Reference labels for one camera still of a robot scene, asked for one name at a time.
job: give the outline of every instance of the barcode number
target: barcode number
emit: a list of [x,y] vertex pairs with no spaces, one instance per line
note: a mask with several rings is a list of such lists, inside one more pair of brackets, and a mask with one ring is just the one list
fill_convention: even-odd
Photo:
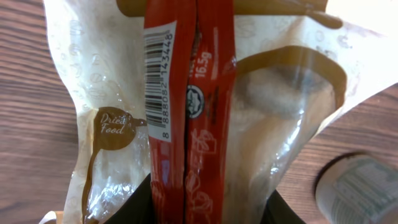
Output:
[[176,22],[144,30],[145,109],[149,136],[171,142],[169,76]]

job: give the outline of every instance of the barcode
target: barcode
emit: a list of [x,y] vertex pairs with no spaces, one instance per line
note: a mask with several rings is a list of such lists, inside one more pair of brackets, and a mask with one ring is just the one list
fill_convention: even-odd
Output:
[[169,76],[176,22],[144,30],[145,110],[149,136],[171,142]]

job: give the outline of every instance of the wooden table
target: wooden table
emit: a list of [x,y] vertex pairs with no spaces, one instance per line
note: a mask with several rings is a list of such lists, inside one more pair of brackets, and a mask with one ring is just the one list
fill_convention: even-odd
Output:
[[[38,223],[63,210],[76,162],[75,109],[50,57],[41,0],[0,2],[0,223]],[[345,152],[398,164],[398,85],[368,99],[311,140],[278,190],[307,223],[327,223],[312,185]]]

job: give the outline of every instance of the tabletop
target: tabletop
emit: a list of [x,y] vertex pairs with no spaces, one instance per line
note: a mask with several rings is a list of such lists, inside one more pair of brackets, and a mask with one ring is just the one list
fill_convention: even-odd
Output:
[[[41,0],[0,2],[1,223],[38,223],[63,210],[76,162],[73,102],[53,65]],[[355,107],[312,139],[278,191],[307,223],[327,223],[315,205],[319,170],[346,152],[398,164],[398,85]]]

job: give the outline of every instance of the brown label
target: brown label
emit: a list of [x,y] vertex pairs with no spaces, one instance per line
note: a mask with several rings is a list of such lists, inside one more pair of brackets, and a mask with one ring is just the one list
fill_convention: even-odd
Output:
[[136,127],[146,125],[147,123],[144,119],[135,119],[124,110],[113,107],[98,109],[94,119],[93,154],[88,165],[86,184],[81,198],[83,223],[98,222],[92,218],[87,219],[90,214],[87,206],[88,195],[93,182],[93,164],[97,154],[101,149],[115,151],[125,148],[136,137]]

